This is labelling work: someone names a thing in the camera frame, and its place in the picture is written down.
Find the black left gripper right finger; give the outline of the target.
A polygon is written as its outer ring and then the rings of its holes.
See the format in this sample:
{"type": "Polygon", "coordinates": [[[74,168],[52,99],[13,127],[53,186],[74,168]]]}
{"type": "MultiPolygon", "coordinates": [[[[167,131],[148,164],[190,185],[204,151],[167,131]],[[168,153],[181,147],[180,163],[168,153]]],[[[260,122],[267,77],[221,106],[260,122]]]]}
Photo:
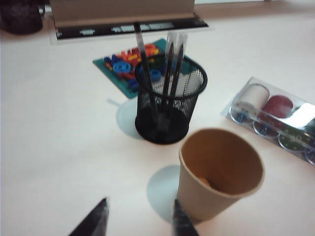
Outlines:
{"type": "Polygon", "coordinates": [[[172,227],[174,236],[198,236],[192,221],[184,211],[178,199],[175,199],[172,214],[172,227]]]}

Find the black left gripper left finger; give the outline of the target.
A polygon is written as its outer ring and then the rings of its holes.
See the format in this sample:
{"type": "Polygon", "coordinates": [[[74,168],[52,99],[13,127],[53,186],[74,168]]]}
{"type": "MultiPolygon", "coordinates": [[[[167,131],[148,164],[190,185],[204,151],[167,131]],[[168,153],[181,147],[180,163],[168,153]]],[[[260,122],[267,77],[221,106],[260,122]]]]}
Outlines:
{"type": "Polygon", "coordinates": [[[103,198],[76,226],[69,236],[105,236],[109,218],[107,198],[103,198]]]}

